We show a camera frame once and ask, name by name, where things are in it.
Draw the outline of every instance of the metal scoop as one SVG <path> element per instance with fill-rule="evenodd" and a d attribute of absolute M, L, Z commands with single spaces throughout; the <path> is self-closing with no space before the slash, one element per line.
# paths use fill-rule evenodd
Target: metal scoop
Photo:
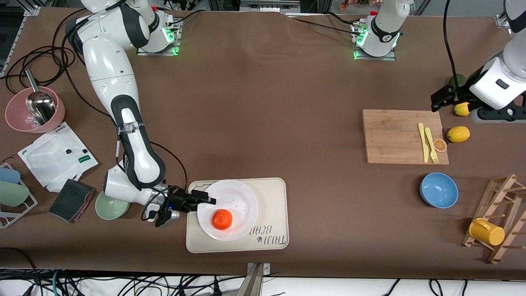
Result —
<path fill-rule="evenodd" d="M 30 70 L 26 70 L 26 75 L 33 88 L 33 92 L 27 96 L 26 106 L 36 121 L 44 125 L 55 114 L 55 102 L 49 94 L 38 90 L 38 85 Z"/>

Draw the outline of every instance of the lemon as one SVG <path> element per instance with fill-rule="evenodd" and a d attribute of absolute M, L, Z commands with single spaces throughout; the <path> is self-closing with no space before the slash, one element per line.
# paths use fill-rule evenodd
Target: lemon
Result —
<path fill-rule="evenodd" d="M 468 102 L 456 105 L 455 114 L 458 116 L 468 116 L 469 115 L 468 105 L 469 105 Z"/>
<path fill-rule="evenodd" d="M 469 138 L 469 129 L 465 126 L 455 126 L 448 132 L 448 140 L 452 143 L 464 142 Z"/>

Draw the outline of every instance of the orange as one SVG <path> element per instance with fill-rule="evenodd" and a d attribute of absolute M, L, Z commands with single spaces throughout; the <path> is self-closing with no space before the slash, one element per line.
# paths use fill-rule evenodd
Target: orange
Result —
<path fill-rule="evenodd" d="M 232 213 L 228 210 L 217 210 L 212 217 L 212 225 L 219 229 L 225 230 L 232 225 Z"/>
<path fill-rule="evenodd" d="M 437 152 L 444 152 L 448 146 L 446 145 L 446 142 L 442 139 L 435 139 L 433 141 L 434 149 L 437 150 Z"/>

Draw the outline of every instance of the yellow plastic knife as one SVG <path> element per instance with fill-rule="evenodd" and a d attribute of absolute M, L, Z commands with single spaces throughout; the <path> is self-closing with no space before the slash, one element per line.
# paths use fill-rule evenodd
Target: yellow plastic knife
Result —
<path fill-rule="evenodd" d="M 424 162 L 427 163 L 429 160 L 429 147 L 426 144 L 426 138 L 424 137 L 424 124 L 418 123 L 418 131 L 420 132 L 420 140 L 422 140 L 422 149 L 424 151 Z"/>

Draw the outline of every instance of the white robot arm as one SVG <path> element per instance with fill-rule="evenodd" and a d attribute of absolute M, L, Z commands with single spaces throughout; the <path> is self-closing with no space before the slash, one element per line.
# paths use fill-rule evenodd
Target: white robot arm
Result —
<path fill-rule="evenodd" d="M 166 226 L 179 217 L 172 210 L 195 210 L 200 202 L 215 200 L 199 192 L 186 194 L 178 186 L 167 186 L 166 168 L 153 150 L 140 114 L 139 95 L 133 69 L 126 51 L 142 48 L 162 51 L 169 45 L 165 31 L 167 16 L 156 13 L 147 0 L 84 0 L 93 15 L 78 18 L 67 25 L 68 40 L 84 55 L 89 79 L 116 126 L 119 143 L 126 158 L 108 170 L 104 184 L 106 195 L 148 205 L 144 220 Z"/>
<path fill-rule="evenodd" d="M 514 99 L 526 94 L 526 1 L 504 0 L 512 39 L 473 73 L 464 86 L 446 85 L 431 96 L 431 109 L 469 102 L 475 122 L 526 122 Z"/>
<path fill-rule="evenodd" d="M 377 15 L 369 15 L 360 20 L 365 23 L 365 29 L 356 45 L 370 56 L 387 55 L 396 45 L 400 28 L 410 9 L 408 0 L 384 0 Z"/>

